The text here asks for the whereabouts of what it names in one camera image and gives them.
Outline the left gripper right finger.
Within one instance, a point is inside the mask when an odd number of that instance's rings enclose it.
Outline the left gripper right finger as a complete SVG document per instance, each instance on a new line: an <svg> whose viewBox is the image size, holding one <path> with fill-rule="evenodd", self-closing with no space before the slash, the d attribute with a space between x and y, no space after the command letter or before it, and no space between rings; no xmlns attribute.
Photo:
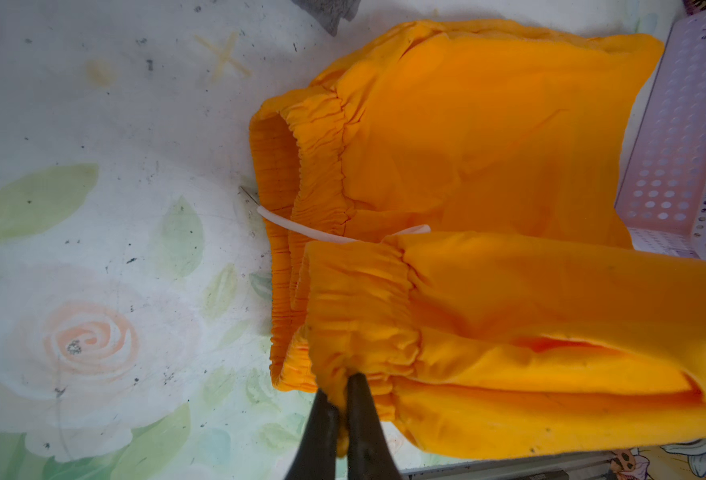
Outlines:
<svg viewBox="0 0 706 480"><path fill-rule="evenodd" d="M356 373L347 383L348 478L401 480L388 449L366 376Z"/></svg>

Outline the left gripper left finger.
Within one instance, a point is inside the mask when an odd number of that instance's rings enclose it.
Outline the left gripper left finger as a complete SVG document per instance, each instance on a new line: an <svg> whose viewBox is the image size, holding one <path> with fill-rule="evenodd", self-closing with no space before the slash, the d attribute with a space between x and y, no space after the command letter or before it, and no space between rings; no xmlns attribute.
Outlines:
<svg viewBox="0 0 706 480"><path fill-rule="evenodd" d="M334 480L339 410L318 390L286 480Z"/></svg>

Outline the orange garment with drawstring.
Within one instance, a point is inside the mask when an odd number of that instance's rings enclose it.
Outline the orange garment with drawstring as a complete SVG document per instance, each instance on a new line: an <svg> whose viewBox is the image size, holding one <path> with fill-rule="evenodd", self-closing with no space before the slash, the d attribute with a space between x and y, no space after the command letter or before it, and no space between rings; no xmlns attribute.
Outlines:
<svg viewBox="0 0 706 480"><path fill-rule="evenodd" d="M614 208L662 43L506 20L399 25L266 101L249 141L272 254L270 376L348 379L466 459L706 438L706 262Z"/></svg>

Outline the lilac perforated plastic basket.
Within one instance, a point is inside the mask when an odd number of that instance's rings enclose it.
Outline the lilac perforated plastic basket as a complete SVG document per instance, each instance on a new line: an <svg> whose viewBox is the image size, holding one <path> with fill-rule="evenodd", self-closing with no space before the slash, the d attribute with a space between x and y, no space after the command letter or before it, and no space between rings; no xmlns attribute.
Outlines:
<svg viewBox="0 0 706 480"><path fill-rule="evenodd" d="M706 261L706 10L671 30L615 209L635 249Z"/></svg>

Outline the grey terry towel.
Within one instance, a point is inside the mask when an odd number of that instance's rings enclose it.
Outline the grey terry towel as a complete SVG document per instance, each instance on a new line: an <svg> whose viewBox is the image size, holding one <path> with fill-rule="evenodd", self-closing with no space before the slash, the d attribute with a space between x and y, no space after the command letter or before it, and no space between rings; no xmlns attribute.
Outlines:
<svg viewBox="0 0 706 480"><path fill-rule="evenodd" d="M292 0L292 3L314 18L331 36L336 36L341 19L352 21L360 0Z"/></svg>

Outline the aluminium rail frame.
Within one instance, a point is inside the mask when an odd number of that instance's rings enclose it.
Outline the aluminium rail frame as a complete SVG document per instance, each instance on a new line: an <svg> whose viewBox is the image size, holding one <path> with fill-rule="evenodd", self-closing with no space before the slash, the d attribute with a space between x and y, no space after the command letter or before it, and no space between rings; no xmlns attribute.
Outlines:
<svg viewBox="0 0 706 480"><path fill-rule="evenodd" d="M402 479L604 479L610 451L474 461L404 470Z"/></svg>

